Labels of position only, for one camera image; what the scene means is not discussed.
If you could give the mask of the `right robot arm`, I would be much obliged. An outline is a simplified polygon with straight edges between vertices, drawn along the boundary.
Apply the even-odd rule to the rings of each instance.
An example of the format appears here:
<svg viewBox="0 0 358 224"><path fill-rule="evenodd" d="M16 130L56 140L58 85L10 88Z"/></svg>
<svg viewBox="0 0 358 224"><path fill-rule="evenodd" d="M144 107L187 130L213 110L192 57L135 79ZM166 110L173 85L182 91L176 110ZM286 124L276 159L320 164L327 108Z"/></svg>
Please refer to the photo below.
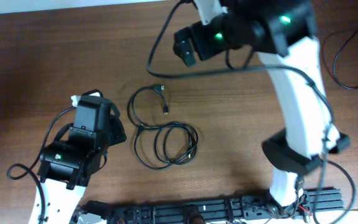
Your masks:
<svg viewBox="0 0 358 224"><path fill-rule="evenodd" d="M174 52L187 66L248 45L274 86L285 128L265 140L273 165L268 210L294 216L304 176L325 169L328 154L349 144L334 125L319 64L319 40L309 1L195 1L200 21L175 34Z"/></svg>

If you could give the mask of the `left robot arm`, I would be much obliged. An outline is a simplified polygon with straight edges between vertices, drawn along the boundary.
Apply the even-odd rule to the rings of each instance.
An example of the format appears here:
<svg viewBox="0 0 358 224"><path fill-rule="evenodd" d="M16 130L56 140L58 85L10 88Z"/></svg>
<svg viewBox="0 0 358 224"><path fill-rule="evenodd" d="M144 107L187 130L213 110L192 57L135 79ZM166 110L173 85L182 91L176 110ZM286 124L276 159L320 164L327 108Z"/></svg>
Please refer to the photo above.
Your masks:
<svg viewBox="0 0 358 224"><path fill-rule="evenodd" d="M126 140L116 105L102 96L73 96L74 122L45 147L30 223L69 223L109 147Z"/></svg>

